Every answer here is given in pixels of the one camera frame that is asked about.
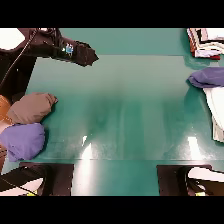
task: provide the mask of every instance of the pile of clothes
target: pile of clothes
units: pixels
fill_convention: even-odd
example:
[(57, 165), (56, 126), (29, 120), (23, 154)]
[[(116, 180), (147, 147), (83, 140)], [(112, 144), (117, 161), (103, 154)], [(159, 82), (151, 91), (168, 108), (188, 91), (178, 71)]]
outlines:
[(188, 28), (193, 57), (220, 60), (224, 53), (224, 28)]
[(224, 142), (224, 67), (207, 67), (192, 73), (188, 80), (204, 90), (212, 113), (213, 139)]
[(0, 101), (0, 144), (7, 149), (9, 161), (31, 160), (43, 149), (45, 131), (40, 122), (57, 101), (49, 93), (25, 95), (12, 106)]

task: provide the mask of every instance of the blue cloth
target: blue cloth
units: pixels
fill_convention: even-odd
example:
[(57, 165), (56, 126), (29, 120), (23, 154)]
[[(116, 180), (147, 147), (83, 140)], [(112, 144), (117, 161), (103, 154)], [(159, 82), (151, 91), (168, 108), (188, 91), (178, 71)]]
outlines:
[(208, 67), (193, 72), (188, 80), (198, 88), (224, 86), (224, 67)]
[(42, 150), (44, 140), (44, 127), (39, 123), (16, 124), (0, 135), (0, 142), (8, 150), (10, 162), (31, 160)]

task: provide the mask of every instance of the glossy table surface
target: glossy table surface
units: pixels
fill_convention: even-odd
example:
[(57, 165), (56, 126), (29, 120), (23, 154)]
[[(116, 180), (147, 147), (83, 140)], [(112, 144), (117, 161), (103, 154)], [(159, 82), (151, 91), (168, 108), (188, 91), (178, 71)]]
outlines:
[[(224, 170), (205, 94), (186, 82), (223, 61), (192, 58), (184, 29), (62, 31), (88, 42), (99, 60), (85, 68), (37, 60), (27, 93), (59, 102), (43, 121), (47, 141), (33, 162), (74, 163), (72, 195), (158, 195), (157, 164)], [(7, 160), (3, 173), (17, 165)]]

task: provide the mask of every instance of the navy blue cloth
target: navy blue cloth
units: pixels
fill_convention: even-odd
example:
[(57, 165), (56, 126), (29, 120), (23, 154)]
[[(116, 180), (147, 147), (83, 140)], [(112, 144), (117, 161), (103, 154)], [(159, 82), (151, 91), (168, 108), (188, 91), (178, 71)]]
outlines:
[(198, 88), (224, 86), (224, 67), (208, 67), (193, 72), (188, 80), (193, 86)]
[(44, 127), (39, 123), (16, 124), (0, 135), (0, 142), (8, 150), (10, 162), (33, 159), (42, 150), (44, 140)]

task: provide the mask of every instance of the green table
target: green table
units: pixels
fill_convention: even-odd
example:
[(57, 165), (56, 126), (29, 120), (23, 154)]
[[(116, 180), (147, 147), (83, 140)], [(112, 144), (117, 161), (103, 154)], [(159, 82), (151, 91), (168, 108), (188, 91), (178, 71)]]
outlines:
[[(59, 102), (43, 121), (47, 144), (32, 161), (74, 163), (72, 195), (158, 195), (157, 164), (224, 170), (205, 94), (186, 83), (193, 71), (218, 64), (192, 58), (185, 32), (63, 29), (99, 60), (86, 68), (37, 60), (27, 93), (49, 92)], [(7, 161), (3, 173), (13, 166)]]

